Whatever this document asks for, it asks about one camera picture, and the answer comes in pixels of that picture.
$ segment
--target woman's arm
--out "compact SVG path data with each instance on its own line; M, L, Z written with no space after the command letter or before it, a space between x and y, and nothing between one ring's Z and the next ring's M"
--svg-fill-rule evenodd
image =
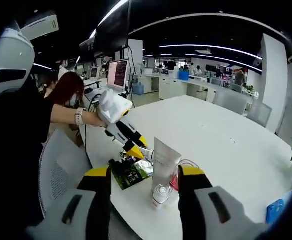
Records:
M63 106L59 106L54 104L52 107L50 122L57 124L76 124L75 122L75 114L77 110L66 108ZM82 121L84 124L91 125L94 127L104 127L106 128L106 124L100 120L96 112L82 112Z

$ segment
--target black shirt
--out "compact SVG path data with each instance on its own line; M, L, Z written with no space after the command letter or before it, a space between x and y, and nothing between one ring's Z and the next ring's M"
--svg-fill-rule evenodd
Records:
M30 77L18 91L0 94L0 226L5 230L20 231L42 220L38 163L52 106Z

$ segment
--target face mask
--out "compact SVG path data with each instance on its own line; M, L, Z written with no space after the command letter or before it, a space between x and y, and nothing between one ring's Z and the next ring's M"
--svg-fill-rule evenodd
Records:
M69 105L70 106L74 106L75 103L77 101L77 95L73 94L73 96L71 97L71 99L69 100Z

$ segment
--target blue object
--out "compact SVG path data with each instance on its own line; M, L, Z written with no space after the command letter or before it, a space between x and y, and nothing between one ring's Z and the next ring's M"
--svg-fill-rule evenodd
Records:
M284 200L279 199L267 207L266 223L273 224L284 209Z
M179 71L178 78L180 80L188 81L188 79L189 79L189 72L188 71Z
M141 82L133 84L132 93L136 95L144 94L144 86L141 84Z

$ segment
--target woman's hand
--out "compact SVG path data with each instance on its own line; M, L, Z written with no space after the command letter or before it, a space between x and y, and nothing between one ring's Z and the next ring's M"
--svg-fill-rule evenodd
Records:
M107 125L101 121L96 112L82 112L82 120L84 124L107 128Z

